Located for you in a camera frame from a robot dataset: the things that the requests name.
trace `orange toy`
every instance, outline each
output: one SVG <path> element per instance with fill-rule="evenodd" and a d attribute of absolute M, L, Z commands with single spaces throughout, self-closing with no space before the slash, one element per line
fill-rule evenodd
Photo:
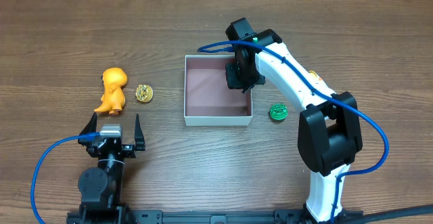
<path fill-rule="evenodd" d="M 107 112 L 117 115 L 124 106 L 122 86 L 128 81 L 127 75 L 120 68 L 109 68 L 102 74 L 104 94 L 101 97 L 102 105 L 95 112 Z"/>

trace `blue hose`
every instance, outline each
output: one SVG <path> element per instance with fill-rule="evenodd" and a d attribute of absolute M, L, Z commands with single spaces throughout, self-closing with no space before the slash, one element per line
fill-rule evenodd
<path fill-rule="evenodd" d="M 67 142 L 67 141 L 71 141 L 74 139 L 87 139 L 89 141 L 92 141 L 95 137 L 99 136 L 99 133 L 88 133 L 85 135 L 77 135 L 77 136 L 72 136 L 72 137 L 67 137 L 65 139 L 62 139 L 60 141 L 57 141 L 55 144 L 49 146 L 49 148 L 47 150 L 45 150 L 45 152 L 43 152 L 41 158 L 38 161 L 38 164 L 36 165 L 35 168 L 35 172 L 33 173 L 33 179 L 32 179 L 32 186 L 30 188 L 30 203 L 32 204 L 32 209 L 33 209 L 33 213 L 35 214 L 36 219 L 38 220 L 38 222 L 40 224 L 45 224 L 45 222 L 42 220 L 41 216 L 38 213 L 38 210 L 36 208 L 36 202 L 35 202 L 35 187 L 36 187 L 36 179 L 38 177 L 38 173 L 39 173 L 39 169 L 42 165 L 42 161 L 45 159 L 45 157 L 48 155 L 48 153 L 54 149 L 56 146 Z"/>
<path fill-rule="evenodd" d="M 331 223 L 334 223 L 334 214 L 336 211 L 336 207 L 337 207 L 337 202 L 338 202 L 338 195 L 339 195 L 339 190 L 340 190 L 340 182 L 341 179 L 344 176 L 349 176 L 349 175 L 360 175 L 360 174 L 365 174 L 365 173 L 370 173 L 372 171 L 377 170 L 378 168 L 380 168 L 383 163 L 385 162 L 386 158 L 388 157 L 388 153 L 390 151 L 390 144 L 388 141 L 388 138 L 386 137 L 385 132 L 379 127 L 379 125 L 374 122 L 370 117 L 368 117 L 367 115 L 365 115 L 364 113 L 358 111 L 357 109 L 354 109 L 353 107 L 344 104 L 332 97 L 329 97 L 327 95 L 324 95 L 322 92 L 316 90 L 316 88 L 314 88 L 314 86 L 312 86 L 309 81 L 301 74 L 301 72 L 299 72 L 299 70 L 297 70 L 295 68 L 295 66 L 293 64 L 291 64 L 289 61 L 286 60 L 286 58 L 282 57 L 281 55 L 279 55 L 278 53 L 272 51 L 271 49 L 268 49 L 266 47 L 263 47 L 261 45 L 257 45 L 255 43 L 251 43 L 251 42 L 246 42 L 246 41 L 221 41 L 221 42 L 217 42 L 217 43 L 213 43 L 210 45 L 205 45 L 203 47 L 198 48 L 198 52 L 207 52 L 207 53 L 213 53 L 214 51 L 231 51 L 230 48 L 231 47 L 226 47 L 226 48 L 222 48 L 222 49 L 218 49 L 218 50 L 207 50 L 208 48 L 211 47 L 215 47 L 215 46 L 219 46 L 219 45 L 246 45 L 246 46 L 250 46 L 250 47 L 254 47 L 257 49 L 260 49 L 262 51 L 266 51 L 267 53 L 275 56 L 276 58 L 280 59 L 281 62 L 287 64 L 287 66 L 290 67 L 290 69 L 292 69 L 296 75 L 298 75 L 298 77 L 300 78 L 300 80 L 302 80 L 302 82 L 304 82 L 304 84 L 311 90 L 312 93 L 318 95 L 319 97 L 322 97 L 323 99 L 326 99 L 330 102 L 332 102 L 333 104 L 340 106 L 354 114 L 356 114 L 357 116 L 361 117 L 362 119 L 364 119 L 366 122 L 368 122 L 380 135 L 380 137 L 382 138 L 382 140 L 384 141 L 384 153 L 382 154 L 382 157 L 380 158 L 379 162 L 376 163 L 374 166 L 369 167 L 368 169 L 363 169 L 363 170 L 358 170 L 358 171 L 350 171 L 350 172 L 346 172 L 346 173 L 341 173 L 337 176 L 336 179 L 336 194 L 334 197 L 334 203 L 332 205 L 332 210 L 331 210 Z"/>

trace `white box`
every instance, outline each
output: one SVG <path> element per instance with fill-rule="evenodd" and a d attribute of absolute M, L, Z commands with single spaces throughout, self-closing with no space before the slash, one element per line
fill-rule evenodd
<path fill-rule="evenodd" d="M 187 126 L 248 126 L 251 90 L 229 89 L 225 64 L 232 55 L 186 55 L 183 116 Z"/>

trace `toy tail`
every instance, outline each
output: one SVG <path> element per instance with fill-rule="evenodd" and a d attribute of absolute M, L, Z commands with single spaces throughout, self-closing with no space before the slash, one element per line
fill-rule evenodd
<path fill-rule="evenodd" d="M 96 109 L 94 109 L 94 112 L 106 112 L 111 110 L 112 107 L 110 105 L 110 103 L 108 102 L 102 102 L 102 105 Z"/>

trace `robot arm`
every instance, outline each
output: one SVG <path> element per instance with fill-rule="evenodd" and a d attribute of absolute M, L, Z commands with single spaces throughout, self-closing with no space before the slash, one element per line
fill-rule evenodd
<path fill-rule="evenodd" d="M 230 40 L 249 41 L 285 57 L 318 91 L 356 108 L 354 97 L 348 92 L 337 95 L 315 72 L 307 72 L 290 54 L 281 38 L 272 30 L 255 33 L 245 18 L 235 21 L 226 30 Z M 226 66 L 230 89 L 244 91 L 265 83 L 268 78 L 300 113 L 298 149 L 305 164 L 311 169 L 310 194 L 306 208 L 320 223 L 328 221 L 336 190 L 336 177 L 350 168 L 355 154 L 362 148 L 361 129 L 357 116 L 337 108 L 315 95 L 298 75 L 275 56 L 259 49 L 234 45 L 236 64 Z M 326 127 L 325 120 L 336 119 Z M 342 211 L 340 203 L 343 181 L 334 216 Z"/>

